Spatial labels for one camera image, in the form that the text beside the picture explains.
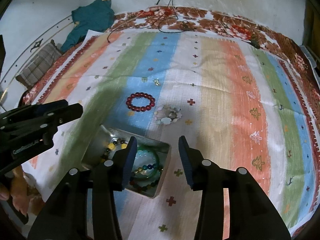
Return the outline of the person's hand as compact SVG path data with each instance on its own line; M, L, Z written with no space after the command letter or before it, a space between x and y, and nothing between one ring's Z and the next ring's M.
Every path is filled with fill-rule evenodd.
M33 177L25 173L20 165L9 172L8 179L8 186L1 182L1 200L7 201L11 197L14 209L24 217L29 212L37 216L45 202L35 186Z

